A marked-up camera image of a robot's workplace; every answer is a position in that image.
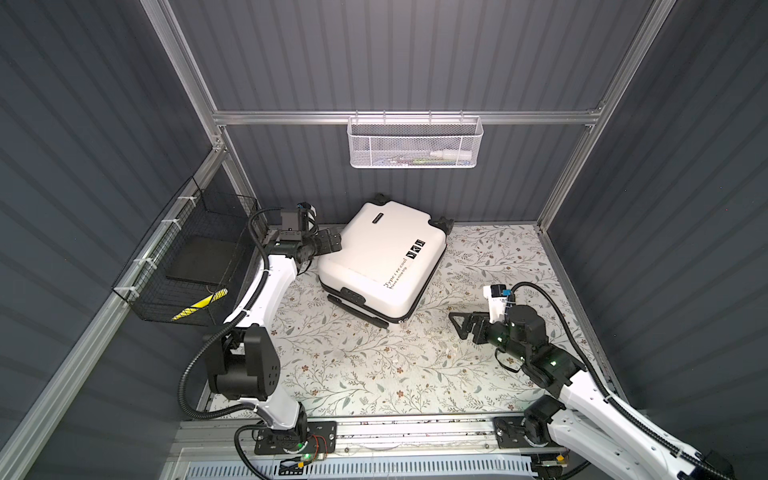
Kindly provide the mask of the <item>white hard-shell suitcase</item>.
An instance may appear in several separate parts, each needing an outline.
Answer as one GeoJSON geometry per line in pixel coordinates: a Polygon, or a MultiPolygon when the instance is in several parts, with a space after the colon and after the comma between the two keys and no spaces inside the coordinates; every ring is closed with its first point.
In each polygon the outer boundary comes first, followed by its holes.
{"type": "Polygon", "coordinates": [[[408,320],[437,271],[454,221],[378,194],[341,231],[341,250],[320,257],[328,300],[381,329],[408,320]]]}

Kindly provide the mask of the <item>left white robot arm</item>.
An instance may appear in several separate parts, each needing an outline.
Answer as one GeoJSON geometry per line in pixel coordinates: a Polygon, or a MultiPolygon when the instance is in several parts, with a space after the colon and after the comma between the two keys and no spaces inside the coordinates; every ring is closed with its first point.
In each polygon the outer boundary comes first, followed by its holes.
{"type": "Polygon", "coordinates": [[[280,385],[281,364],[271,327],[284,295],[303,265],[341,250],[338,232],[320,229],[315,208],[306,202],[280,211],[281,224],[264,236],[256,223],[268,211],[255,212],[247,227],[255,244],[241,298],[224,321],[226,332],[206,349],[203,359],[211,391],[236,405],[214,413],[255,412],[277,431],[290,431],[306,419],[300,402],[280,385]]]}

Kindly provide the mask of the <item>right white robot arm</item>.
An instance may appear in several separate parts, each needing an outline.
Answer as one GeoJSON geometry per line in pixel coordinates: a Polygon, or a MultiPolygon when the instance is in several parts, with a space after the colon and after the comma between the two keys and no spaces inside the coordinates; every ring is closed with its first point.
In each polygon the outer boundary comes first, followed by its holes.
{"type": "Polygon", "coordinates": [[[703,454],[608,392],[583,354],[553,344],[544,319],[528,305],[501,312],[453,312],[459,337],[489,344],[520,361],[519,372],[545,390],[524,412],[533,446],[556,443],[615,479],[732,479],[733,466],[703,454]]]}

